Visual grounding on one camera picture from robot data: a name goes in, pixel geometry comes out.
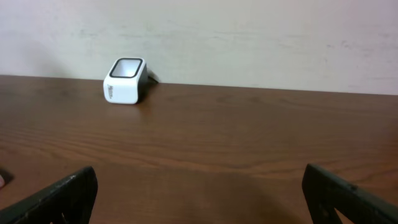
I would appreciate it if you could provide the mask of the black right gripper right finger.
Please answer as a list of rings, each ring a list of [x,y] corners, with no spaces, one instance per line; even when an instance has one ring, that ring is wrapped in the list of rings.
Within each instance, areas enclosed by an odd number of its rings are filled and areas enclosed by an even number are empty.
[[[341,223],[340,212],[353,223],[397,224],[396,206],[315,164],[307,164],[302,190],[314,223]]]

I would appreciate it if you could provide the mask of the white barcode scanner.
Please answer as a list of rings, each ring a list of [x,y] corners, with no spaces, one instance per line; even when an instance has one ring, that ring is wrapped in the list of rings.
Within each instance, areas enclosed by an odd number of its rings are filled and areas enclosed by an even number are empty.
[[[103,81],[107,102],[136,104],[143,96],[148,81],[147,64],[143,58],[119,58]]]

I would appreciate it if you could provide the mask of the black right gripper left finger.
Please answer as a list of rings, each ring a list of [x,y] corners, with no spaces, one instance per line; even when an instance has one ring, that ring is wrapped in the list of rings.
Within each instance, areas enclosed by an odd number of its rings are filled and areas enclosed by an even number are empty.
[[[89,223],[98,191],[94,168],[84,167],[1,210],[1,223]]]

